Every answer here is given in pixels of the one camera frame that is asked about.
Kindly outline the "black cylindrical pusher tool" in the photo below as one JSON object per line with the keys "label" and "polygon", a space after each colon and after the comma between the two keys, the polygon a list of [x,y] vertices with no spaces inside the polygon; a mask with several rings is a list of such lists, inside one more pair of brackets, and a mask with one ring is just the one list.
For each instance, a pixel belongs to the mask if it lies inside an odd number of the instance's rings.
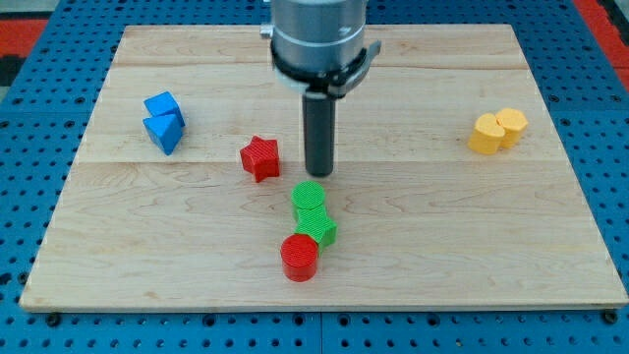
{"label": "black cylindrical pusher tool", "polygon": [[306,170],[314,177],[328,176],[334,161],[335,101],[304,95],[302,113]]}

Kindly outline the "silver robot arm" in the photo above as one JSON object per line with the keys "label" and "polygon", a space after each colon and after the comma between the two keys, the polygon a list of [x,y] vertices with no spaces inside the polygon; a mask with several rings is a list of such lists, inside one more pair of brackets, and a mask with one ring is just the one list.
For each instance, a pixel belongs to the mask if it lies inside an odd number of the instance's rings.
{"label": "silver robot arm", "polygon": [[325,177],[334,166],[336,102],[367,76],[381,42],[365,45],[365,0],[270,0],[276,75],[302,99],[306,171]]}

